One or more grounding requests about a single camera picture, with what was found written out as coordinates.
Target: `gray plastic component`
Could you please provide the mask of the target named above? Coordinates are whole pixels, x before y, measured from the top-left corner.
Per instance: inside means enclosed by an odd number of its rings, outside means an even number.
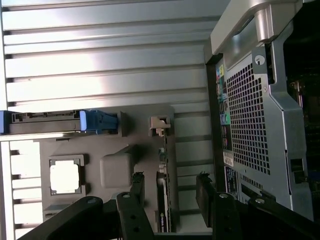
[[[163,147],[163,138],[149,136],[149,119],[152,116],[168,116],[174,119],[174,109],[169,105],[155,106],[131,106],[117,108],[99,108],[98,110],[108,113],[122,112],[127,119],[124,125],[120,121],[122,129],[128,130],[127,137],[119,135],[90,135],[75,137],[65,141],[40,141],[41,161],[41,189],[42,208],[45,210],[51,205],[71,204],[81,198],[79,194],[61,194],[51,196],[50,193],[50,167],[49,156],[84,155],[88,156],[88,163],[84,166],[85,182],[90,185],[91,196],[108,201],[112,195],[130,190],[128,187],[105,188],[101,184],[101,159],[104,156],[113,155],[123,150],[128,145],[135,146],[136,156],[132,154],[134,172],[143,172],[145,177],[145,212],[151,225],[154,226],[154,213],[158,208],[156,173],[159,170],[159,148]],[[172,216],[177,219],[179,212],[178,183],[174,121],[171,121],[170,135],[167,137],[167,151],[169,159],[170,190]]]
[[[149,136],[161,136],[163,137],[164,132],[170,134],[170,117],[167,115],[163,116],[152,116],[149,118]]]
[[[124,152],[123,149],[115,154],[104,156],[100,160],[101,186],[106,189],[130,187],[134,166],[132,154]]]
[[[122,112],[117,111],[118,117],[118,134],[117,135],[109,135],[110,137],[126,137],[129,132],[130,123],[128,122],[128,116]]]
[[[80,120],[13,123],[9,126],[11,134],[54,133],[80,130]]]

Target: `perforated metal panel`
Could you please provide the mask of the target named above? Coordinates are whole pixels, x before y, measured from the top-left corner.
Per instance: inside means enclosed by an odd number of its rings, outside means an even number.
[[[227,79],[234,161],[270,175],[261,78],[252,63]]]
[[[241,179],[252,184],[253,186],[259,188],[259,189],[263,189],[264,187],[262,186],[262,184],[252,180],[251,178],[247,177],[247,176],[244,176],[244,175],[241,175]]]

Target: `silver metal frame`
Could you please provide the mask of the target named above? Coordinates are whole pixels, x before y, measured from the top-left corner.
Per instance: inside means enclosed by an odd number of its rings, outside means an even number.
[[[0,110],[7,110],[7,79],[5,67],[2,3],[0,1]],[[0,152],[0,238],[15,240],[15,214],[11,174],[11,152],[8,141],[1,142]]]
[[[214,55],[224,53],[230,41],[237,41],[237,35],[251,21],[255,22],[258,42],[274,39],[302,4],[303,0],[231,0],[205,44],[205,62]]]

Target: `metal side panel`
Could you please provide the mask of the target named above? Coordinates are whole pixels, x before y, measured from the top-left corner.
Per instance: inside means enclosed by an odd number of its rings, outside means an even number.
[[[15,214],[9,142],[1,143],[0,161],[0,231],[1,239],[15,240]]]
[[[230,118],[232,141],[232,148],[224,150],[225,164],[262,185],[281,205],[312,219],[309,186],[296,183],[291,170],[291,160],[304,161],[306,144],[300,134],[302,110],[287,94],[282,82],[286,78],[269,85],[264,47],[253,49],[230,71],[225,69],[223,77],[228,101],[224,114]]]

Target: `port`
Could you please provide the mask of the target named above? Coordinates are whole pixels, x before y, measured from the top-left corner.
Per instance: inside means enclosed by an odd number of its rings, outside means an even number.
[[[222,132],[223,132],[224,136],[227,136],[227,127],[226,126],[222,127]]]
[[[219,103],[219,111],[220,111],[221,114],[223,114],[225,112],[225,108],[224,108],[224,103],[223,102]]]
[[[221,97],[221,85],[220,84],[216,85],[216,95],[218,96],[218,98]]]
[[[223,148],[227,149],[228,148],[228,140],[224,137],[222,142],[223,142]]]

